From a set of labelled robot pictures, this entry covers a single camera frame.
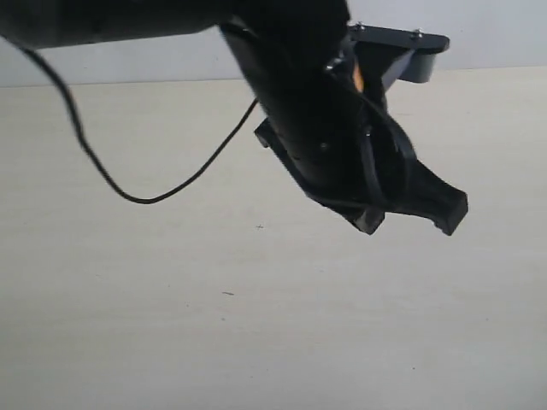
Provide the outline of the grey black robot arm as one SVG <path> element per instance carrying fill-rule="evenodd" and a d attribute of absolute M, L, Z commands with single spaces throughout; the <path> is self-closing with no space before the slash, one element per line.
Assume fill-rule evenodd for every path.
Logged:
<path fill-rule="evenodd" d="M 42 49 L 194 34 L 217 27 L 261 107 L 256 128 L 307 197 L 372 234 L 387 214 L 451 235 L 467 194 L 415 153 L 391 117 L 398 80 L 426 83 L 447 37 L 355 23 L 344 1 L 4 1 L 1 35 L 59 90 L 80 142 L 67 85 Z"/>

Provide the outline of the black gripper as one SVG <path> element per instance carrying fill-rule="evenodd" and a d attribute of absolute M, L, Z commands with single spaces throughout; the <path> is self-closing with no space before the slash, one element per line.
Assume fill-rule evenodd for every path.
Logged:
<path fill-rule="evenodd" d="M 370 96 L 355 42 L 345 37 L 317 67 L 235 24 L 221 32 L 266 118 L 255 129 L 304 194 L 374 234 L 407 190 L 410 141 Z"/>

